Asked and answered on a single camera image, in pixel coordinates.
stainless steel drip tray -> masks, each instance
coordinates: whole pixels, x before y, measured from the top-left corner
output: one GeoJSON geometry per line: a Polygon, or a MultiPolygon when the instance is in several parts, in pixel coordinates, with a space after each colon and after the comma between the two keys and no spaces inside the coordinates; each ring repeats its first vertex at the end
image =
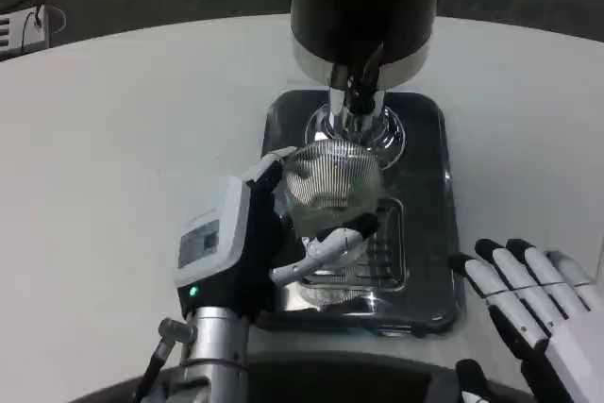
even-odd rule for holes
{"type": "MultiPolygon", "coordinates": [[[[282,94],[269,109],[262,154],[304,146],[307,122],[327,97],[327,91],[282,94]]],[[[384,170],[380,231],[353,265],[321,270],[283,289],[276,310],[259,319],[261,327],[361,327],[422,336],[446,331],[455,321],[462,286],[446,263],[458,251],[458,238],[443,115],[417,93],[386,93],[384,103],[405,128],[407,144],[401,158],[384,170]]],[[[284,210],[281,191],[276,191],[276,206],[284,210]]],[[[290,240],[277,264],[299,260],[303,253],[290,240]]]]}
{"type": "Polygon", "coordinates": [[[300,282],[304,297],[321,290],[399,290],[405,283],[405,252],[402,242],[403,206],[393,198],[379,201],[379,231],[369,238],[367,250],[352,265],[321,269],[300,282]]]}

black cable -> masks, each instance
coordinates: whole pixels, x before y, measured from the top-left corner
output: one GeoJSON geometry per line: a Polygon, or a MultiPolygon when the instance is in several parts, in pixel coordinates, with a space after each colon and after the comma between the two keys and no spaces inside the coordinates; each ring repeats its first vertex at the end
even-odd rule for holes
{"type": "Polygon", "coordinates": [[[25,17],[25,23],[23,24],[23,32],[21,34],[21,50],[19,51],[19,54],[21,55],[25,53],[25,30],[27,29],[27,21],[29,21],[29,17],[33,14],[33,11],[29,11],[27,16],[25,17]]]}

reflective metal surface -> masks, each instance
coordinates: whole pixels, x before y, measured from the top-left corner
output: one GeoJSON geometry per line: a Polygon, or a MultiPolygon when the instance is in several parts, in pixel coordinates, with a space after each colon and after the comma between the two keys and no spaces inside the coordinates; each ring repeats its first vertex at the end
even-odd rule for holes
{"type": "MultiPolygon", "coordinates": [[[[404,151],[386,146],[387,152],[396,150],[387,156],[397,159],[386,160],[390,165],[382,172],[380,203],[389,200],[402,207],[391,215],[386,227],[386,258],[382,260],[389,260],[389,275],[376,265],[362,270],[358,263],[343,276],[315,274],[301,284],[286,287],[279,298],[279,311],[262,316],[261,326],[312,330],[363,327],[380,333],[410,331],[416,335],[451,328],[462,286],[446,262],[449,254],[458,252],[458,238],[443,115],[431,99],[416,93],[387,92],[384,107],[389,125],[404,131],[396,137],[405,144],[404,151]]],[[[327,91],[282,94],[269,109],[262,153],[329,138],[328,112],[327,91]]],[[[276,205],[287,215],[283,192],[276,192],[276,205]]],[[[304,249],[291,235],[276,265],[297,261],[303,254],[304,249]]]]}
{"type": "MultiPolygon", "coordinates": [[[[304,142],[312,143],[324,139],[343,139],[334,127],[334,117],[329,106],[324,105],[312,113],[307,123],[304,142]]],[[[405,129],[397,115],[384,107],[374,120],[372,128],[365,134],[363,145],[376,156],[382,170],[391,167],[405,151],[405,129]]]]}
{"type": "Polygon", "coordinates": [[[229,309],[204,307],[189,315],[197,339],[183,345],[168,403],[244,403],[249,324],[229,309]]]}

white device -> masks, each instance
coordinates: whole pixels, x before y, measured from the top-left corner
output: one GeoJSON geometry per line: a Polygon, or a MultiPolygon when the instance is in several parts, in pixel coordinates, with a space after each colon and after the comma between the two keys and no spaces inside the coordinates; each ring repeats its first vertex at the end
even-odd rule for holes
{"type": "Polygon", "coordinates": [[[178,288],[218,274],[241,257],[250,188],[235,176],[226,179],[223,204],[195,217],[180,239],[175,282],[178,288]]]}
{"type": "Polygon", "coordinates": [[[0,58],[49,47],[48,13],[44,5],[0,15],[0,58]]]}

white robotic hand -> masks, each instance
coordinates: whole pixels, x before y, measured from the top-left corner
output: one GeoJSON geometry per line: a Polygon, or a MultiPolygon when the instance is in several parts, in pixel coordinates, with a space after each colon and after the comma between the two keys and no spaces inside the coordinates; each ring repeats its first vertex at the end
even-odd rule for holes
{"type": "MultiPolygon", "coordinates": [[[[492,266],[463,254],[450,257],[449,266],[487,303],[535,398],[604,401],[604,304],[592,280],[562,252],[545,253],[524,240],[505,247],[478,240],[475,249],[492,266]]],[[[466,403],[501,401],[475,362],[460,361],[457,372],[466,403]]]]}

